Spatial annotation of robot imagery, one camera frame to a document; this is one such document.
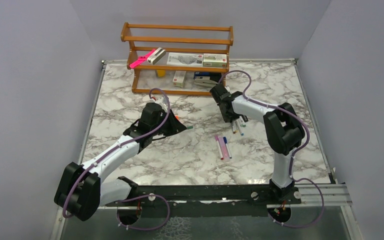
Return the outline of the teal cap white marker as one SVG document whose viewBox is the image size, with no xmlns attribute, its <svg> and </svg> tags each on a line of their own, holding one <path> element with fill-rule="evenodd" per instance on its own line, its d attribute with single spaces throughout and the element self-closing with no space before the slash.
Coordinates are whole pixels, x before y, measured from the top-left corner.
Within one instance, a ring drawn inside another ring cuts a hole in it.
<svg viewBox="0 0 384 240">
<path fill-rule="evenodd" d="M 241 136 L 243 136 L 244 133 L 243 133 L 243 131 L 242 131 L 242 126 L 241 126 L 241 122 L 240 122 L 239 119 L 235 120 L 235 125 L 236 125 L 236 128 L 237 128 L 238 133 L 239 133 Z"/>
</svg>

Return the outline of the green cap white marker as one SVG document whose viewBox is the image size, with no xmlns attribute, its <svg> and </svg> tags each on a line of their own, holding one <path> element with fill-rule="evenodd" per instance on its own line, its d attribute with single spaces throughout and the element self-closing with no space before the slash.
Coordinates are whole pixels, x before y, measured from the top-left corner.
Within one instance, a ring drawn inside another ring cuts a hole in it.
<svg viewBox="0 0 384 240">
<path fill-rule="evenodd" d="M 231 125 L 232 125 L 233 133 L 236 134 L 238 132 L 238 127 L 237 127 L 236 121 L 235 120 L 232 121 Z"/>
</svg>

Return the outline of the orange cap black highlighter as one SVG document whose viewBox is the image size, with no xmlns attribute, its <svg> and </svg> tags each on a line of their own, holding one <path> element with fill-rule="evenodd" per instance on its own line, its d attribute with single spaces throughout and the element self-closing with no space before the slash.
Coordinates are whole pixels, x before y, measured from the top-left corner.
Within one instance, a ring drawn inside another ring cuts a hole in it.
<svg viewBox="0 0 384 240">
<path fill-rule="evenodd" d="M 242 115 L 241 117 L 243 118 L 243 121 L 244 121 L 245 123 L 247 123 L 247 122 L 249 121 L 247 116 Z"/>
</svg>

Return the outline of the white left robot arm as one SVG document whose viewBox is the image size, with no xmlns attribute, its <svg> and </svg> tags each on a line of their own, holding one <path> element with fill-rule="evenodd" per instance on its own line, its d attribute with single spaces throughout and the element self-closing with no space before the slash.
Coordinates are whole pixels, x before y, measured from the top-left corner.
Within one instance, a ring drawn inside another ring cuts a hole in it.
<svg viewBox="0 0 384 240">
<path fill-rule="evenodd" d="M 132 205 L 137 191 L 122 179 L 104 183 L 104 180 L 126 160 L 148 147 L 155 136 L 160 139 L 187 130 L 170 108 L 158 103 L 147 103 L 141 116 L 121 137 L 95 158 L 77 164 L 69 163 L 63 170 L 54 203 L 63 209 L 63 217 L 88 220 L 98 207 L 114 201 Z"/>
</svg>

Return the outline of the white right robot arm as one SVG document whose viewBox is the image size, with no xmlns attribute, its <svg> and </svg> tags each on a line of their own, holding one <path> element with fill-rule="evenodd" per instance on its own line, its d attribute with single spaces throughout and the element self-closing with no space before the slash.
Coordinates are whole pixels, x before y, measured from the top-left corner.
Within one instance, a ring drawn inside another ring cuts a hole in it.
<svg viewBox="0 0 384 240">
<path fill-rule="evenodd" d="M 250 117 L 264 124 L 266 138 L 274 151 L 274 168 L 269 180 L 269 199 L 280 204 L 293 191 L 293 151 L 300 147 L 305 130 L 292 105 L 283 103 L 273 106 L 262 101 L 245 97 L 242 92 L 229 92 L 222 83 L 209 90 L 220 109 L 223 120 L 233 123 L 240 117 Z"/>
</svg>

